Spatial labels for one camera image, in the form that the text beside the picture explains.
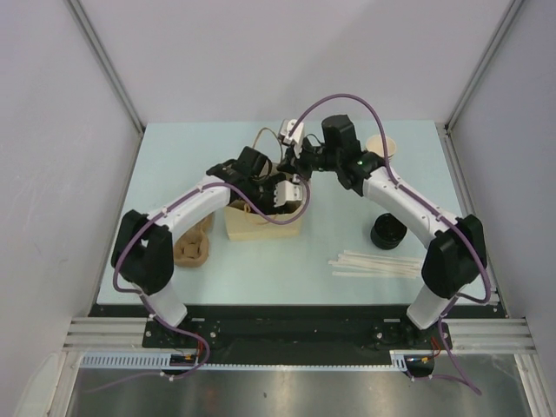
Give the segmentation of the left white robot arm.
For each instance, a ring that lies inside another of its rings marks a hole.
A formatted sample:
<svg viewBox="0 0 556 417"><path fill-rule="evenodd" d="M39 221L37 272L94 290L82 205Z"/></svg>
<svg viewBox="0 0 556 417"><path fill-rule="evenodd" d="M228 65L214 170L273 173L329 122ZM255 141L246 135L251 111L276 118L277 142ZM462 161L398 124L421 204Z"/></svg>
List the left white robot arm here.
<svg viewBox="0 0 556 417"><path fill-rule="evenodd" d="M145 306L164 321L161 335L171 346L182 347L192 336L191 325L184 321L187 308L171 283L175 241L238 198L246 196L260 210L271 208L272 185L263 174L271 168L268 157L244 147L237 158L208 169L195 187L172 203L150 214L130 210L123 216L110 259L113 284L120 277L131 284L123 292L140 295Z"/></svg>

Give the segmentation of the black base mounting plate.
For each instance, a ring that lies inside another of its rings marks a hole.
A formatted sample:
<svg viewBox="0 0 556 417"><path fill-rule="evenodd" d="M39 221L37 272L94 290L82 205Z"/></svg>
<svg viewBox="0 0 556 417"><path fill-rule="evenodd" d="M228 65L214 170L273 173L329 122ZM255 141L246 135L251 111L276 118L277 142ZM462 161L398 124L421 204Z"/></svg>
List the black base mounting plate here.
<svg viewBox="0 0 556 417"><path fill-rule="evenodd" d="M218 359L287 359L353 363L379 352L428 352L452 347L447 319L419 330L404 305L216 306L196 305L176 331L149 319L138 305L94 305L98 318L140 318L141 345Z"/></svg>

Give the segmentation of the stack of paper cups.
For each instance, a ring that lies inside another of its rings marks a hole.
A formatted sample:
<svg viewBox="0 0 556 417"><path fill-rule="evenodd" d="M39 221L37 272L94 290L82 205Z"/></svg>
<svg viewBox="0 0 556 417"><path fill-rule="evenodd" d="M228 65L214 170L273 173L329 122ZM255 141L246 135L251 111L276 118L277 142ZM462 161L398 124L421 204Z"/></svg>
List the stack of paper cups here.
<svg viewBox="0 0 556 417"><path fill-rule="evenodd" d="M381 135L374 135L367 139L366 150L391 162L397 151L397 144L390 136L386 136L386 143L383 143Z"/></svg>

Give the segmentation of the stack of black lids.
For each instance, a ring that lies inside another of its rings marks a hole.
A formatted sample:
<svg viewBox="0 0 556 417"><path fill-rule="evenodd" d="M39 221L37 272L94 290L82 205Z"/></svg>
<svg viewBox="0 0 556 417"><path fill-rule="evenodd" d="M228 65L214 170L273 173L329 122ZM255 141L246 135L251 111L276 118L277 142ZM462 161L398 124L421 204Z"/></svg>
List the stack of black lids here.
<svg viewBox="0 0 556 417"><path fill-rule="evenodd" d="M407 226L391 213L380 215L370 231L371 242L382 250L397 248L407 235Z"/></svg>

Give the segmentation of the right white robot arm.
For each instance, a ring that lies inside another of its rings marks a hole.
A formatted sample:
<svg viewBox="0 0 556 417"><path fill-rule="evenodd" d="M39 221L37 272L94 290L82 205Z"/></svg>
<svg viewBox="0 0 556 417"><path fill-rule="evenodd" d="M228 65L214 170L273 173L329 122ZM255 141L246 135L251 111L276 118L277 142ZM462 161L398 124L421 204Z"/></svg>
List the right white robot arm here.
<svg viewBox="0 0 556 417"><path fill-rule="evenodd" d="M334 172L344 189L379 204L419 239L427 251L423 286L407 309L410 321L400 327L400 337L408 347L422 348L461 289L486 271L482 223L441 209L403 182L383 157L362 148L348 116L329 116L321 128L324 141L314 146L303 122L283 121L278 138L287 151L279 169L304 179L316 171Z"/></svg>

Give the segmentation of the brown paper bag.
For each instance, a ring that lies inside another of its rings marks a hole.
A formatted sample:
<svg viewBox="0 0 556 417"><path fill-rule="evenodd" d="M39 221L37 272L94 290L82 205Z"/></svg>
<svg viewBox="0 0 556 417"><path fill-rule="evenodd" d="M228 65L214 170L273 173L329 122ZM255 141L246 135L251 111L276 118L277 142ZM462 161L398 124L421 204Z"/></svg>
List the brown paper bag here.
<svg viewBox="0 0 556 417"><path fill-rule="evenodd" d="M262 201L255 202L254 197L250 197L250 200L265 216L260 216L242 198L232 202L224 209L228 238L239 242L297 236L301 231L301 212L307 203L303 185L297 183L299 188L288 194L295 195L295 200L284 201L284 205L275 207L275 184L281 182L281 173L277 170L277 164L269 158L255 175L255 182L263 186L262 193L270 199L270 203L266 208Z"/></svg>

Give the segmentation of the brown pulp cup carrier stack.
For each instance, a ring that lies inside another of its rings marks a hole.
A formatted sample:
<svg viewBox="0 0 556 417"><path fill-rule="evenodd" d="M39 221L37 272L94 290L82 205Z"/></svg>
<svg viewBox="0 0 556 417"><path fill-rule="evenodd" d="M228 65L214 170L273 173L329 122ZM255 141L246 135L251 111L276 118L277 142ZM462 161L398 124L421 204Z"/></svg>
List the brown pulp cup carrier stack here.
<svg viewBox="0 0 556 417"><path fill-rule="evenodd" d="M174 244L174 264L180 268L199 268L209 258L209 231L214 214L205 216L186 231Z"/></svg>

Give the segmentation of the white wrapped straws bundle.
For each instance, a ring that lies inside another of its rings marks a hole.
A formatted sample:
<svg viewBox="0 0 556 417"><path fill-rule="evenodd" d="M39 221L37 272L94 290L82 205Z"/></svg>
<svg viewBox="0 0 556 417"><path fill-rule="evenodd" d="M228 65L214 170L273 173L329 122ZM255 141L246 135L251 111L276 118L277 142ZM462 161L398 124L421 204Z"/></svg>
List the white wrapped straws bundle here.
<svg viewBox="0 0 556 417"><path fill-rule="evenodd" d="M328 265L334 269L334 276L416 279L420 276L423 260L344 250L335 259L328 260Z"/></svg>

